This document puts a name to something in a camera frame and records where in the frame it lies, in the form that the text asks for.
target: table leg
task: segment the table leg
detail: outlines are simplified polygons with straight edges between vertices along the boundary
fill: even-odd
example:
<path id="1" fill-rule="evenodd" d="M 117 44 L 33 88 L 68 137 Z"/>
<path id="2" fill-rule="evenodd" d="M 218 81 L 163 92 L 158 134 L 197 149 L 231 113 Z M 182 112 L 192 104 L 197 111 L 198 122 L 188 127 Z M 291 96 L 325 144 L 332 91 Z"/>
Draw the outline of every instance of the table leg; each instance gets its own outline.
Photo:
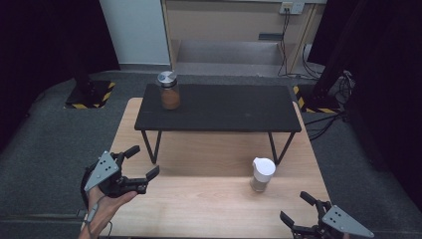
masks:
<path id="1" fill-rule="evenodd" d="M 286 151 L 288 150 L 288 147 L 291 144 L 293 137 L 295 136 L 295 133 L 294 132 L 291 132 L 291 134 L 290 134 L 290 136 L 288 138 L 288 141 L 286 142 L 286 145 L 283 148 L 283 151 L 280 154 L 280 157 L 279 158 L 277 158 L 276 147 L 274 146 L 273 135 L 271 134 L 270 131 L 268 132 L 268 136 L 270 138 L 270 145 L 271 145 L 271 151 L 273 152 L 274 163 L 276 165 L 279 165 L 280 162 L 282 161 L 283 157 L 285 156 Z"/>
<path id="2" fill-rule="evenodd" d="M 146 135 L 146 131 L 141 130 L 140 132 L 142 133 L 143 140 L 145 141 L 145 145 L 146 145 L 146 149 L 148 150 L 149 158 L 151 158 L 151 162 L 153 164 L 155 164 L 157 162 L 158 149 L 159 149 L 159 143 L 161 141 L 162 131 L 161 130 L 158 131 L 157 142 L 155 144 L 154 152 L 152 152 L 152 148 L 151 148 L 151 145 L 149 144 L 149 140 L 148 140 L 148 136 Z"/>

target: white cup lid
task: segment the white cup lid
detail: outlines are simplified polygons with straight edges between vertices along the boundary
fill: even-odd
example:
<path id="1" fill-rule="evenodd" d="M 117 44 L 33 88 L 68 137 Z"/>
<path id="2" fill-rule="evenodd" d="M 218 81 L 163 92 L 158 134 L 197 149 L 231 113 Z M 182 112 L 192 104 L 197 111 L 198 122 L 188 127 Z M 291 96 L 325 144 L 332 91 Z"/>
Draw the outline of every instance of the white cup lid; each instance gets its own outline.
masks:
<path id="1" fill-rule="evenodd" d="M 256 157 L 252 163 L 254 176 L 258 181 L 268 182 L 276 171 L 276 165 L 268 158 Z"/>

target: white wall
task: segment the white wall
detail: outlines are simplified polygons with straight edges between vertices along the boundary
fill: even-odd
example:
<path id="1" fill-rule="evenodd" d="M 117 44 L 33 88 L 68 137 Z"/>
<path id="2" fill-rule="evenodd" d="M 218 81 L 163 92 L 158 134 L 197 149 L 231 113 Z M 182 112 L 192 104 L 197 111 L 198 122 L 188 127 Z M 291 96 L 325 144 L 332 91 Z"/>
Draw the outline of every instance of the white wall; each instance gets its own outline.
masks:
<path id="1" fill-rule="evenodd" d="M 100 2 L 120 64 L 170 65 L 161 1 Z"/>

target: robotic hand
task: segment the robotic hand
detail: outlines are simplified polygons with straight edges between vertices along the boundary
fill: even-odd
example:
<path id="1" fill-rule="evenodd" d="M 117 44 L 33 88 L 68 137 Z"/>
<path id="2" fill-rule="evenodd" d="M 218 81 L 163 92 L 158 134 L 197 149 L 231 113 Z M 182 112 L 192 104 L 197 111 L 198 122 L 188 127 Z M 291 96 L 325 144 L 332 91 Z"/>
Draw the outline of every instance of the robotic hand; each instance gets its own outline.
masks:
<path id="1" fill-rule="evenodd" d="M 316 200 L 304 191 L 301 192 L 301 199 L 311 206 L 316 206 L 318 222 L 313 227 L 296 226 L 295 221 L 281 211 L 280 219 L 292 229 L 294 239 L 341 239 L 344 233 L 374 237 L 371 231 L 338 206 L 331 206 L 329 201 Z"/>
<path id="2" fill-rule="evenodd" d="M 159 166 L 146 173 L 145 178 L 129 179 L 121 174 L 124 159 L 132 157 L 139 151 L 139 146 L 133 146 L 126 152 L 120 153 L 105 151 L 98 162 L 86 168 L 81 182 L 81 195 L 87 208 L 87 192 L 97 185 L 109 197 L 119 197 L 130 191 L 136 191 L 138 194 L 146 193 L 148 182 L 159 173 Z"/>

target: yellow black hazard stripe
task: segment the yellow black hazard stripe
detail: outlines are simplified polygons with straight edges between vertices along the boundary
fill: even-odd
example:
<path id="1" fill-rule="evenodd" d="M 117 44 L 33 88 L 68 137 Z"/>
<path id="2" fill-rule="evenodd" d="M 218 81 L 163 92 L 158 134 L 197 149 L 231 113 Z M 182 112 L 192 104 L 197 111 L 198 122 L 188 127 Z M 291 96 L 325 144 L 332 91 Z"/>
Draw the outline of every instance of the yellow black hazard stripe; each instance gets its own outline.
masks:
<path id="1" fill-rule="evenodd" d="M 299 103 L 299 108 L 303 113 L 340 113 L 340 109 L 328 109 L 328 108 L 309 108 L 304 98 L 302 97 L 301 91 L 298 87 L 294 87 L 296 99 Z"/>
<path id="2" fill-rule="evenodd" d="M 110 82 L 107 88 L 105 95 L 103 96 L 102 101 L 99 104 L 66 104 L 66 109 L 92 109 L 92 108 L 102 108 L 106 105 L 106 101 L 108 100 L 109 96 L 111 95 L 111 91 L 114 88 L 115 83 Z"/>

